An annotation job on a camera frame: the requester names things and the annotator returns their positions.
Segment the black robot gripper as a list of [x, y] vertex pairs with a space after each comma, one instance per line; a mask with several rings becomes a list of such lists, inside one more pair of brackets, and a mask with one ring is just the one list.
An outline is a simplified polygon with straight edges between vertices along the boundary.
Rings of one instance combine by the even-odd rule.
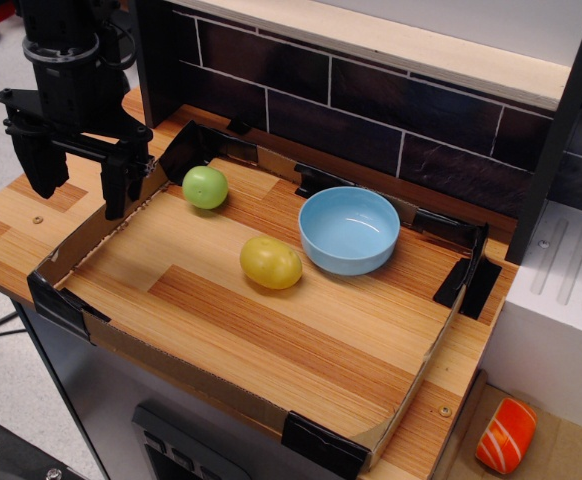
[[127, 114], [125, 73], [103, 62], [34, 65], [35, 90], [5, 88], [6, 133], [31, 188], [49, 199], [69, 179], [68, 153], [102, 164], [105, 218], [123, 218], [151, 168], [152, 132]]

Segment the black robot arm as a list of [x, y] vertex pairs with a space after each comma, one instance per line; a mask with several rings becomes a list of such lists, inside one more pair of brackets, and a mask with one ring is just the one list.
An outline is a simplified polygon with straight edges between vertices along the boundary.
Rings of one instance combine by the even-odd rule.
[[0, 103], [15, 153], [32, 189], [50, 198], [69, 178], [66, 158], [76, 155], [101, 166], [109, 220], [124, 216], [154, 170], [148, 152], [152, 131], [129, 115], [124, 73], [133, 37], [111, 19], [116, 1], [21, 1], [26, 36], [23, 53], [32, 63], [34, 90], [3, 89]]

